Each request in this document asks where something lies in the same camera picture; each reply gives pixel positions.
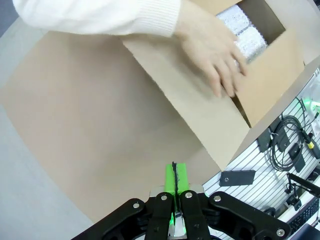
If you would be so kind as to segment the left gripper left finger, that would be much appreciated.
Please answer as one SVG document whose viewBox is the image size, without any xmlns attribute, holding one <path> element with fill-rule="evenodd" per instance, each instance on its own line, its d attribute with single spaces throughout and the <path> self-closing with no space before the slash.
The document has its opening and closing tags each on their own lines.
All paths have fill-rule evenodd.
<svg viewBox="0 0 320 240">
<path fill-rule="evenodd" d="M 74 240 L 166 240 L 170 222 L 179 210 L 178 164 L 166 166 L 164 190 L 146 202 L 131 198 L 109 215 L 84 230 Z"/>
</svg>

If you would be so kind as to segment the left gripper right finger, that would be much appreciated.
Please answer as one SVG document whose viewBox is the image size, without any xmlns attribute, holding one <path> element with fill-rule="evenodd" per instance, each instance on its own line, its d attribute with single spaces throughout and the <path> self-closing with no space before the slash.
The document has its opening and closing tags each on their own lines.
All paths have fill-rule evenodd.
<svg viewBox="0 0 320 240">
<path fill-rule="evenodd" d="M 292 232 L 287 223 L 223 191 L 206 196 L 191 189 L 184 163 L 176 165 L 176 200 L 189 240 L 209 240 L 209 229 L 234 240 L 285 240 Z"/>
</svg>

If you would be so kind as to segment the person's right hand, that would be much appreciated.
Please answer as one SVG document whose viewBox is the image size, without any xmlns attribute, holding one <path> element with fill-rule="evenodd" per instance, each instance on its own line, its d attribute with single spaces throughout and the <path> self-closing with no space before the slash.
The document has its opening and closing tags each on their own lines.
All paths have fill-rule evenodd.
<svg viewBox="0 0 320 240">
<path fill-rule="evenodd" d="M 247 74 L 247 61 L 236 45 L 237 36 L 219 18 L 195 12 L 180 14 L 174 35 L 207 77 L 213 93 L 221 97 L 224 89 L 233 98 Z"/>
</svg>

